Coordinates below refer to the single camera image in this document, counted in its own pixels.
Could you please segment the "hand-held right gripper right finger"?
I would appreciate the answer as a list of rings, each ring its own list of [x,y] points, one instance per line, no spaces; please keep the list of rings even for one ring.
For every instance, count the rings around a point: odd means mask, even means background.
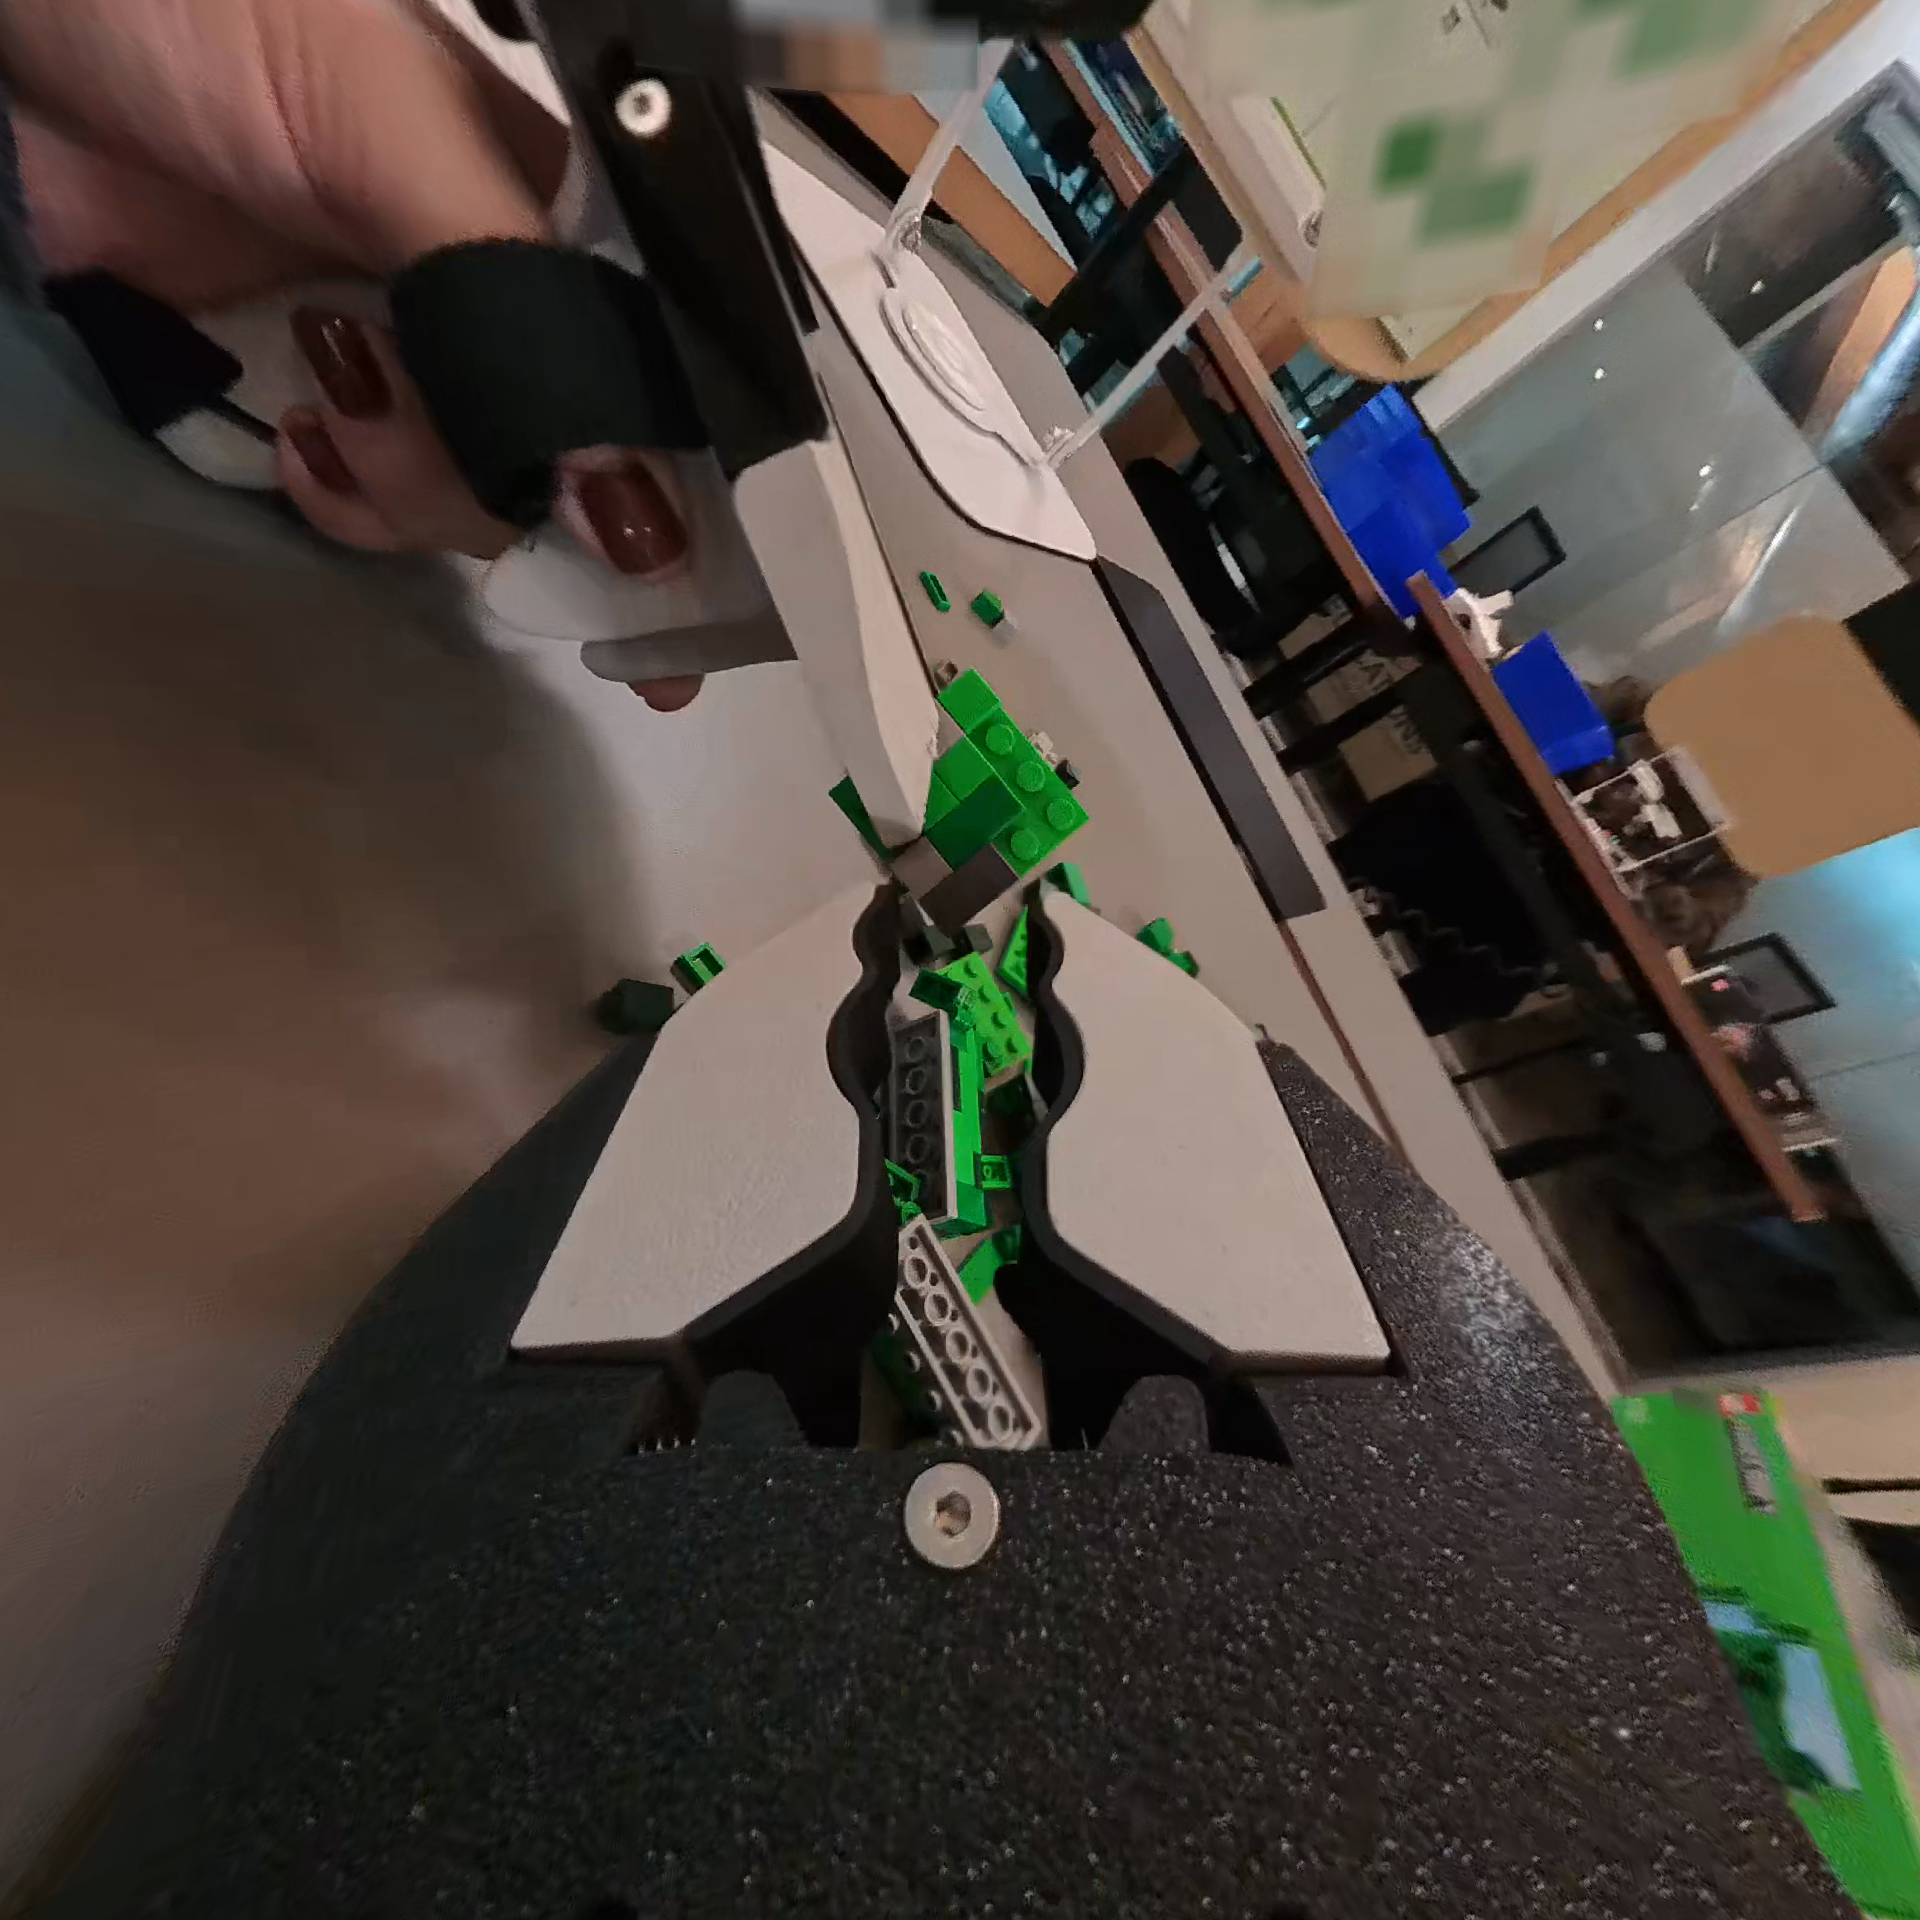
[[[1281,1054],[1090,905],[1028,907],[1039,1121],[1018,1159],[1007,1315],[1046,1440],[1099,1446],[1149,1380],[1213,1449],[1281,1449],[1262,1388],[1382,1376],[1391,1345],[1276,1079]]]

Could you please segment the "green brick assembly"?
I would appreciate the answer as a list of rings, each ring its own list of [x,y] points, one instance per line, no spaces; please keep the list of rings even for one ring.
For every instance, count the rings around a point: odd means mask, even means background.
[[[1086,828],[1087,808],[1058,753],[1022,732],[978,671],[948,678],[937,701],[923,825],[892,865],[922,915],[953,937]]]

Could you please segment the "person's left hand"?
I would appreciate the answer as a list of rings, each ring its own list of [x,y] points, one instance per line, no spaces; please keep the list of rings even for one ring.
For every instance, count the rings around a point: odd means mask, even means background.
[[[4,3],[27,229],[186,316],[482,241],[541,245],[569,133],[433,6]],[[497,559],[394,335],[300,305],[315,399],[279,415],[277,485],[326,540]]]

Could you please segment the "clear acrylic stand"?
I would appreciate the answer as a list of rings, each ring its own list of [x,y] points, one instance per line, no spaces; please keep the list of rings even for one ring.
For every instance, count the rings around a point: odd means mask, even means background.
[[[1034,447],[1012,439],[1002,427],[997,403],[987,393],[989,367],[978,356],[972,328],[963,321],[945,321],[932,305],[914,295],[905,278],[905,262],[922,252],[923,213],[935,201],[948,157],[963,145],[964,133],[981,117],[1007,55],[1015,51],[1022,51],[1020,39],[981,41],[969,91],[955,100],[927,139],[914,172],[905,179],[871,259],[881,275],[881,312],[893,331],[897,344],[923,374],[932,393],[974,429],[1006,445],[1022,465],[1058,471],[1134,405],[1137,396],[1161,371],[1161,361],[1179,351],[1194,324],[1218,303],[1239,275],[1257,268],[1259,256],[1250,245],[1236,245],[1215,271],[1194,289],[1161,335],[1143,347],[1137,363],[1109,389],[1082,425],[1055,427],[1042,445]],[[1098,241],[1087,262],[1042,308],[1039,331],[1055,335],[1079,328],[1125,256],[1140,247],[1161,213],[1178,198],[1179,184],[1196,172],[1198,157],[1191,149],[1181,149],[1174,161],[1153,175],[1140,196],[1129,203],[1119,224]]]

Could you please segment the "blue storage bin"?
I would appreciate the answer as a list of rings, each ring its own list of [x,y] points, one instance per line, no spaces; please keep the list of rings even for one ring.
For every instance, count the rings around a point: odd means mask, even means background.
[[[1551,776],[1603,765],[1617,734],[1549,632],[1538,632],[1493,664],[1508,708]]]

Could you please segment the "stack of blue bins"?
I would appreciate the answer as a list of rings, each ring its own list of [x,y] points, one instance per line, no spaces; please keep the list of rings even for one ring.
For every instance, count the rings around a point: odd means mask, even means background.
[[[1363,565],[1402,613],[1412,576],[1450,579],[1443,555],[1473,527],[1473,493],[1402,389],[1379,389],[1318,439],[1310,461]]]

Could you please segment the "green toy box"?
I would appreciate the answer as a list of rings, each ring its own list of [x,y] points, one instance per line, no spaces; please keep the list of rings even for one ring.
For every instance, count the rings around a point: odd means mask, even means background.
[[[1861,1912],[1916,1918],[1914,1791],[1777,1413],[1748,1384],[1613,1398],[1767,1771]]]

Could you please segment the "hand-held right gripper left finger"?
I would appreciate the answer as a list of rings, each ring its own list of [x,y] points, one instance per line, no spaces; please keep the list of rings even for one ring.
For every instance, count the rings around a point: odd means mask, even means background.
[[[881,1094],[899,888],[857,885],[686,1000],[646,1048],[513,1350],[651,1360],[702,1396],[779,1382],[809,1443],[850,1449],[897,1295]]]

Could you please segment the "brown cardboard box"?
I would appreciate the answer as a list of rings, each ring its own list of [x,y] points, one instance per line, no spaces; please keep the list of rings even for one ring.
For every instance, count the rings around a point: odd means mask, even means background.
[[[1917,828],[1917,727],[1868,648],[1791,614],[1662,683],[1653,739],[1719,806],[1719,836],[1771,880]]]

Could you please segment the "pile of toy bricks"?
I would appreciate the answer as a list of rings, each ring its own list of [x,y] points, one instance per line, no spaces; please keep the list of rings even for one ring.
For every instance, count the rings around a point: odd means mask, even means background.
[[[897,1295],[871,1356],[905,1416],[950,1446],[1027,1452],[1045,1432],[995,1331],[981,1318],[997,1275],[1022,1254],[1022,1222],[997,1222],[995,1196],[1018,1185],[1018,1156],[983,1143],[995,1113],[1018,1143],[1035,1120],[1034,1057],[1015,996],[1027,992],[1028,911],[998,963],[991,934],[909,921],[916,965],[889,1021],[883,1171],[899,1214]]]

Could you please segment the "white flat board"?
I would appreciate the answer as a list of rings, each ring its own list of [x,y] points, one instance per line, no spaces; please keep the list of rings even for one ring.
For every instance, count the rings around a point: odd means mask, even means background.
[[[762,153],[787,233],[806,275],[932,487],[983,532],[1069,559],[1092,559],[1098,547],[1063,477],[1055,471],[1022,465],[1006,445],[964,422],[897,344],[881,312],[881,275],[874,265],[883,224],[771,142]],[[923,256],[905,262],[905,278],[945,321],[972,328],[967,312]],[[989,367],[987,393],[997,403],[1002,427],[1012,439],[1037,445],[978,337],[977,350]]]

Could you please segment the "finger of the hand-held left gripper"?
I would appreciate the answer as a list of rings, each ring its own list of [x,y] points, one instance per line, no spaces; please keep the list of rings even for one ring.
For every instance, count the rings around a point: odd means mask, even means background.
[[[844,444],[804,440],[742,471],[737,515],[878,839],[919,839],[937,699]]]

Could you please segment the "grey desk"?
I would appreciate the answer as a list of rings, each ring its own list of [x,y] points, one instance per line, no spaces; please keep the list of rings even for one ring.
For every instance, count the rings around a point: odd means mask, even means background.
[[[791,671],[646,716],[326,563],[4,293],[4,1535],[223,1510],[587,989],[866,870]]]

